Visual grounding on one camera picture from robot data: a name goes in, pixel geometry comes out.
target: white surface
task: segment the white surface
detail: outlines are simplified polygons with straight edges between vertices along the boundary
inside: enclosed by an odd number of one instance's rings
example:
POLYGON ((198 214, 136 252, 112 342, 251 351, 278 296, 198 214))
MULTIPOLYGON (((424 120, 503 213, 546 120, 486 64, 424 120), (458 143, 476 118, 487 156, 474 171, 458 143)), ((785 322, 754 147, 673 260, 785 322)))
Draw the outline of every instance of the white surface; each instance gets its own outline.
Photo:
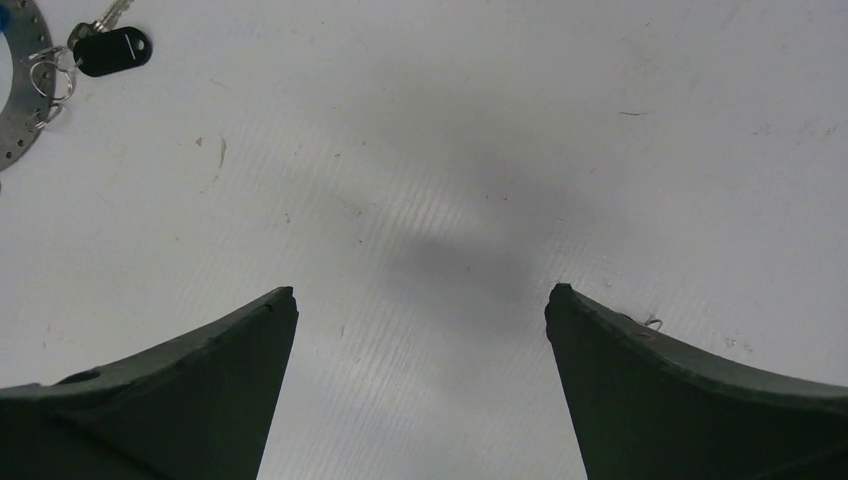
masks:
MULTIPOLYGON (((107 2, 41 3, 61 41, 107 2)), ((836 0, 139 0, 123 23, 152 61, 81 78, 2 175, 0 383, 293 285, 262 478, 582 478, 542 316, 565 281, 848 384, 846 20, 836 0)))

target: blue object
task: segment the blue object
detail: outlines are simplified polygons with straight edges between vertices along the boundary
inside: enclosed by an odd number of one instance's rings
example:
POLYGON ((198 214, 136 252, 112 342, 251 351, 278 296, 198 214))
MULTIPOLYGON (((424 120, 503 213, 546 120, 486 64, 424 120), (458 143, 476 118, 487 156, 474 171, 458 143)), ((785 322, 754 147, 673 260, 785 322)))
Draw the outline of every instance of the blue object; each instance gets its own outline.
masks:
POLYGON ((9 9, 0 5, 0 33, 3 33, 3 30, 6 30, 6 25, 9 24, 9 20, 12 19, 12 13, 9 12, 9 9))

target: key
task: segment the key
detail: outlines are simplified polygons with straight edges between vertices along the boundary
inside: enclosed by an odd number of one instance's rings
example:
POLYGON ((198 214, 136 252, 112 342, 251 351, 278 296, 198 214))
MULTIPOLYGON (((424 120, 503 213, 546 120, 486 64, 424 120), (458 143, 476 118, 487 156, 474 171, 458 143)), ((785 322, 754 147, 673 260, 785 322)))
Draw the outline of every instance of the key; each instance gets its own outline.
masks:
POLYGON ((141 30, 123 27, 81 38, 73 52, 82 73, 102 77, 146 64, 153 45, 141 30))
POLYGON ((132 2, 133 0, 114 0, 100 18, 92 23, 80 23, 74 27, 68 37, 68 48, 73 50, 79 40, 115 28, 121 15, 130 8, 132 2))

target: scratch mark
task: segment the scratch mark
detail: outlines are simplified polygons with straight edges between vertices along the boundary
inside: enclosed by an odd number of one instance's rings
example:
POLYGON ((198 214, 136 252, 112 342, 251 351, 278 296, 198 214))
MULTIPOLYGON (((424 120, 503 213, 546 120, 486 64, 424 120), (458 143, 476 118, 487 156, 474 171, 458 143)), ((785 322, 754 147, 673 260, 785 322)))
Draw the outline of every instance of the scratch mark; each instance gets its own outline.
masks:
POLYGON ((733 19, 736 18, 736 14, 739 13, 739 9, 742 8, 743 1, 744 0, 739 0, 738 2, 736 2, 735 5, 733 5, 733 9, 730 11, 730 13, 727 14, 727 17, 724 18, 724 22, 721 24, 721 26, 718 27, 719 30, 724 30, 730 24, 730 22, 732 22, 733 19))
POLYGON ((94 192, 94 194, 97 195, 97 198, 99 198, 100 200, 103 200, 103 203, 105 203, 106 205, 109 205, 112 208, 115 208, 115 204, 110 202, 108 199, 106 199, 106 197, 101 195, 99 192, 94 192))
POLYGON ((363 46, 363 47, 365 47, 365 53, 370 53, 370 52, 371 52, 371 49, 370 49, 370 48, 368 48, 368 44, 367 44, 367 43, 365 43, 365 40, 363 40, 362 38, 357 38, 356 40, 358 40, 358 41, 359 41, 359 43, 361 43, 361 44, 362 44, 362 46, 363 46))
POLYGON ((645 145, 645 148, 642 149, 643 154, 648 153, 648 151, 651 149, 651 145, 654 144, 654 136, 656 136, 656 134, 657 134, 657 129, 656 128, 651 129, 651 139, 648 140, 648 144, 645 145))
POLYGON ((224 167, 224 160, 227 158, 227 141, 224 140, 224 137, 221 137, 221 160, 218 162, 218 170, 224 167))
POLYGON ((689 93, 695 93, 695 89, 698 87, 698 84, 701 83, 701 69, 698 68, 695 76, 692 77, 692 80, 689 81, 689 93))
POLYGON ((680 22, 680 28, 677 30, 677 33, 674 34, 674 38, 680 36, 683 32, 683 27, 686 25, 686 20, 689 18, 689 12, 692 11, 692 3, 689 3, 689 7, 686 9, 686 13, 683 14, 683 20, 680 22))

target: dark green metal bracket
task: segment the dark green metal bracket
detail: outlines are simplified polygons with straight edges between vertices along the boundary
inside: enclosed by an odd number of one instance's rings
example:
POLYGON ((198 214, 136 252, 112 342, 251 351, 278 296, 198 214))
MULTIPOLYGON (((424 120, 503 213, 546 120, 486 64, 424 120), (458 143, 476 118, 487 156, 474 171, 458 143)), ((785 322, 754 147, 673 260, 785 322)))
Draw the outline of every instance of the dark green metal bracket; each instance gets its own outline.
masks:
POLYGON ((725 360, 569 285, 545 316, 590 480, 848 479, 848 388, 725 360))
POLYGON ((0 478, 256 478, 297 316, 279 289, 56 385, 0 390, 0 478))

